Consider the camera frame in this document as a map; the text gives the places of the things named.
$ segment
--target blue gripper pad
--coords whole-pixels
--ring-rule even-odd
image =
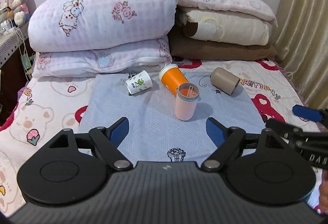
[[[206,132],[216,147],[220,147],[224,141],[224,132],[227,128],[217,122],[214,118],[206,120]]]
[[[114,127],[113,130],[110,131],[109,140],[116,148],[118,148],[128,133],[129,120],[125,118],[121,123],[118,123],[118,125]]]
[[[319,111],[298,104],[293,106],[293,114],[313,122],[322,121],[322,115]]]

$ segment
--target white paper cup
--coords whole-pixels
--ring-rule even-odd
[[[135,94],[153,86],[151,78],[145,70],[126,80],[125,83],[130,94]]]

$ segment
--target brown blanket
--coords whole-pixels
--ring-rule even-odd
[[[243,46],[225,42],[199,41],[183,35],[181,28],[174,25],[168,33],[172,56],[202,60],[246,60],[254,61],[274,57],[277,52],[272,45]]]

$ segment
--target beige curtain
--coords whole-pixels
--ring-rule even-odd
[[[312,108],[328,107],[328,0],[281,0],[271,42]]]

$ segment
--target orange cup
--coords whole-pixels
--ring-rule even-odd
[[[176,64],[165,66],[159,73],[158,77],[165,87],[175,96],[177,96],[177,88],[179,88],[181,84],[188,82]]]

